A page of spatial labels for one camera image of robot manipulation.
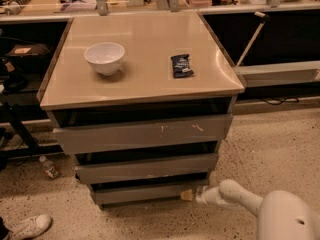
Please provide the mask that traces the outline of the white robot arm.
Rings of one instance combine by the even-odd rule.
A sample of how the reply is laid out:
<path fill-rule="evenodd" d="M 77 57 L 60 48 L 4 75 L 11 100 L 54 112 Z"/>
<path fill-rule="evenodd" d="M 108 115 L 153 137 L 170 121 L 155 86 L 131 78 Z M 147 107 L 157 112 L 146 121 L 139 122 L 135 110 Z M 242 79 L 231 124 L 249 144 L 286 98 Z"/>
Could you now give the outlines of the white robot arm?
<path fill-rule="evenodd" d="M 185 190 L 180 198 L 229 210 L 246 208 L 257 218 L 257 240 L 320 240 L 320 215 L 288 191 L 275 190 L 260 197 L 226 179 L 216 187 Z"/>

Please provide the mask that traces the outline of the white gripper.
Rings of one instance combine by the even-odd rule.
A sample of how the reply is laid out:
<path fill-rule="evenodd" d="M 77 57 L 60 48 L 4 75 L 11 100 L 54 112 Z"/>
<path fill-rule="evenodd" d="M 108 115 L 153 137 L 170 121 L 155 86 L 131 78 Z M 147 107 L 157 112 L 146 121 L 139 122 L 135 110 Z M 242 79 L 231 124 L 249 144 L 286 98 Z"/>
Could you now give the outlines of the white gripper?
<path fill-rule="evenodd" d="M 180 198 L 184 201 L 192 201 L 194 199 L 194 193 L 191 189 L 182 191 Z M 220 205 L 222 202 L 222 197 L 218 187 L 201 186 L 197 188 L 195 193 L 195 201 L 201 204 Z"/>

